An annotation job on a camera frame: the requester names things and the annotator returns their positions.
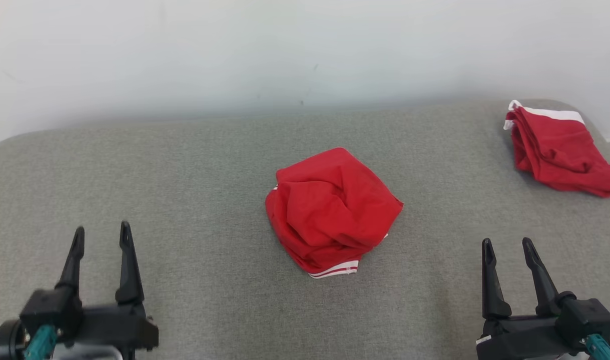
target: white trim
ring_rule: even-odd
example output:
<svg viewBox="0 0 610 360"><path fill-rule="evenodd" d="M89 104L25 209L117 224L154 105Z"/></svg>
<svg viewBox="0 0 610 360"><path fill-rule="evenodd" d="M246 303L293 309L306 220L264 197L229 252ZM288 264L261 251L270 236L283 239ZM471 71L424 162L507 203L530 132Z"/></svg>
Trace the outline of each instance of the white trim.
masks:
<svg viewBox="0 0 610 360"><path fill-rule="evenodd" d="M481 337L478 340L476 340L476 345L486 342L487 340L490 340L492 338L491 335L487 335L486 337Z"/></svg>
<svg viewBox="0 0 610 360"><path fill-rule="evenodd" d="M509 103L509 107L507 107L507 109L511 112L517 108L523 108L523 109L525 109L525 111L527 111L531 114L537 115L537 116L547 116L554 120L578 121L579 123L584 125L584 121L583 121L583 118L581 117L581 114L579 114L576 111L532 109L531 107L524 107L522 104L520 104L518 102L518 100L512 100ZM503 130L510 130L512 127L513 127L513 121L505 120L504 125L503 125Z"/></svg>
<svg viewBox="0 0 610 360"><path fill-rule="evenodd" d="M568 111L568 110L546 110L546 109L532 109L531 107L522 107L523 109L531 112L534 115L538 116L547 116L556 120L573 120L578 121L581 124L584 124L583 118L581 114L576 111Z"/></svg>
<svg viewBox="0 0 610 360"><path fill-rule="evenodd" d="M328 273L330 271L334 271L334 270L338 270L338 269L342 269L342 268L347 268L345 271L350 270L349 268L352 267L358 267L358 260L353 260L353 261L346 261L346 262L342 262L336 266L332 266L329 269L326 269L325 271L321 271L318 273L308 273L309 276L311 276L312 278L316 277L318 279L318 276L323 275L325 273ZM337 272L338 274L348 274L348 273L343 273L341 271Z"/></svg>
<svg viewBox="0 0 610 360"><path fill-rule="evenodd" d="M313 279L322 279L322 278L327 278L329 276L334 276L334 275L353 274L357 271L358 271L358 269L346 269L343 271L334 271L334 272L326 273L325 275L321 275L321 276L312 276L311 274L309 274L309 276L311 276Z"/></svg>

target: folded red shirt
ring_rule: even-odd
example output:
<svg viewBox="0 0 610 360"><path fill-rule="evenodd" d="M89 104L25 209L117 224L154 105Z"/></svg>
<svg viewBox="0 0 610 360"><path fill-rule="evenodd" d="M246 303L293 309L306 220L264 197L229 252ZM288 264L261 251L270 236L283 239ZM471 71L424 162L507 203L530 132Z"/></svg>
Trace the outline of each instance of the folded red shirt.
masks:
<svg viewBox="0 0 610 360"><path fill-rule="evenodd" d="M386 236L403 203L344 148L276 172L265 200L282 246L312 278L354 273Z"/></svg>
<svg viewBox="0 0 610 360"><path fill-rule="evenodd" d="M610 197L610 164L593 145L576 111L509 105L504 129L511 129L519 170L557 191L584 191Z"/></svg>

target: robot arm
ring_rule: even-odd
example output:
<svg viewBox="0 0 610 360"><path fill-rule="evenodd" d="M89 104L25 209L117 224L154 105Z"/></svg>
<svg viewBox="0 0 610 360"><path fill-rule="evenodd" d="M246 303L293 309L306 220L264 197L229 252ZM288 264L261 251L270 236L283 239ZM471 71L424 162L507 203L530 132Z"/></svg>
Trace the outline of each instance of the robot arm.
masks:
<svg viewBox="0 0 610 360"><path fill-rule="evenodd" d="M490 239L482 247L485 324L476 342L479 360L558 359L583 352L596 360L605 352L610 359L610 313L595 298L577 300L570 291L559 293L531 239L525 237L522 248L536 288L536 315L511 316Z"/></svg>
<svg viewBox="0 0 610 360"><path fill-rule="evenodd" d="M135 360L136 350L157 347L158 328L145 313L136 250L126 221L120 229L120 248L122 266L116 303L83 307L78 286L85 230L79 227L55 288L36 290L19 319L0 326L0 360L30 360L42 356L42 351L59 360L107 356Z"/></svg>

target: teal cable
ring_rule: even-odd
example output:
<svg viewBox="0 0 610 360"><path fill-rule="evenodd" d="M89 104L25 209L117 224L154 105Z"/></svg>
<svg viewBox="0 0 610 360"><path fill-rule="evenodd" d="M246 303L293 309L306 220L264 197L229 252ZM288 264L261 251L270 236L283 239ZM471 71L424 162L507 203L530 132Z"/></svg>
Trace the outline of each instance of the teal cable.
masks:
<svg viewBox="0 0 610 360"><path fill-rule="evenodd" d="M595 360L610 360L610 346L605 339L597 333L587 336L585 340L587 352Z"/></svg>
<svg viewBox="0 0 610 360"><path fill-rule="evenodd" d="M56 348L58 334L53 325L41 326L24 351L25 360L44 360Z"/></svg>

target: gray cushioned table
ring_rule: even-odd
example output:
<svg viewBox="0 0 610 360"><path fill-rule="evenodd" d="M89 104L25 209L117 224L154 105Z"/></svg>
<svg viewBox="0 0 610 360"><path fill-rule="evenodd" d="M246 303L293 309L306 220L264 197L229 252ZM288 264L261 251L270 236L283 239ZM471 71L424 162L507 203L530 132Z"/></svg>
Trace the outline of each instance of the gray cushioned table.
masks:
<svg viewBox="0 0 610 360"><path fill-rule="evenodd" d="M142 360L474 359L485 237L515 314L536 306L522 237L535 242L559 291L610 310L610 198L554 191L516 171L502 129L508 103L8 139L0 143L0 323L35 288L55 285L78 225L87 230L83 303L112 302L123 219L160 328L160 347ZM358 273L314 280L277 242L264 198L277 169L338 146L405 208Z"/></svg>

